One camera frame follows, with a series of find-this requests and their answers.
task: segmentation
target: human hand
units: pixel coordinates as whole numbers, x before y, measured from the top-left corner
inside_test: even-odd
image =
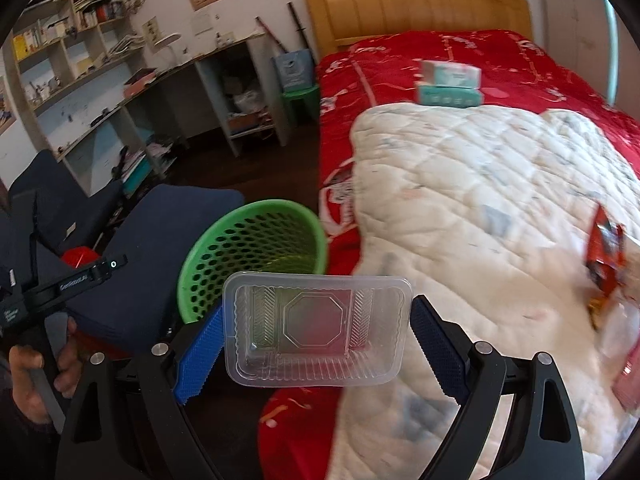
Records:
[[[78,345],[73,335],[77,325],[71,317],[67,323],[68,341],[58,356],[60,375],[54,380],[54,387],[63,397],[70,399],[76,392],[80,381],[82,363],[78,357]],[[42,368],[44,359],[39,352],[28,346],[14,346],[9,352],[9,366],[14,384],[13,396],[15,405],[31,422],[47,424],[51,421],[42,398],[37,393],[29,370]]]

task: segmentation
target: plastic food tray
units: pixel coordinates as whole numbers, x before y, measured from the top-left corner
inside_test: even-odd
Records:
[[[386,383],[412,297],[402,278],[237,272],[223,291],[226,370],[245,386]]]

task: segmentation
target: dark wooden floor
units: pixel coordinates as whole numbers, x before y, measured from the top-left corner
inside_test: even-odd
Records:
[[[288,145],[278,139],[248,139],[235,158],[222,131],[190,139],[177,154],[168,183],[177,186],[237,189],[245,201],[284,198],[318,211],[318,127],[299,127]],[[261,480],[257,430],[262,407],[273,390],[245,388],[227,375],[219,358],[202,393],[185,406],[204,449],[227,479]],[[166,466],[153,446],[145,451],[154,478],[169,479]]]
[[[237,189],[247,203],[283,198],[318,211],[319,141],[314,124],[297,128],[284,147],[275,135],[247,139],[238,158],[221,130],[192,137],[189,142],[190,148],[170,170],[170,184]]]

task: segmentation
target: red object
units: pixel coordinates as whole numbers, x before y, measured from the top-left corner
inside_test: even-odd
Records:
[[[622,225],[612,224],[607,212],[599,205],[587,243],[586,265],[591,279],[608,298],[618,288],[626,266],[625,232]]]
[[[100,254],[92,251],[89,247],[76,247],[69,249],[62,255],[62,261],[74,269],[90,264],[100,258]]]
[[[515,32],[406,32],[361,41],[346,52],[325,57],[318,66],[322,94],[320,217],[330,237],[328,274],[351,274],[360,259],[351,185],[351,126],[373,106],[414,102],[420,62],[425,59],[480,67],[486,105],[537,114],[565,108],[590,118],[640,176],[640,125],[609,107],[580,76],[556,65],[542,49]],[[281,390],[274,398],[280,398],[281,392],[286,394]],[[327,403],[314,419],[288,411],[282,420],[274,419],[278,431],[266,432],[260,425],[265,478],[324,479],[328,466],[324,452],[331,448],[333,437],[333,427],[329,431],[327,424],[334,423],[336,409],[337,402]],[[303,444],[295,444],[302,436]],[[327,462],[319,463],[324,456]],[[279,476],[279,470],[286,476]]]
[[[613,393],[628,412],[640,406],[640,341],[626,358],[625,367],[613,384]]]
[[[124,83],[124,98],[129,99],[142,92],[145,87],[156,79],[156,70],[153,68],[141,68],[131,79]]]
[[[284,388],[262,411],[258,452],[264,480],[323,479],[341,388]]]

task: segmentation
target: wooden headboard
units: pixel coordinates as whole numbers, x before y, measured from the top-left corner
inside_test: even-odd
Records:
[[[322,56],[407,30],[506,28],[532,40],[526,0],[306,0]]]

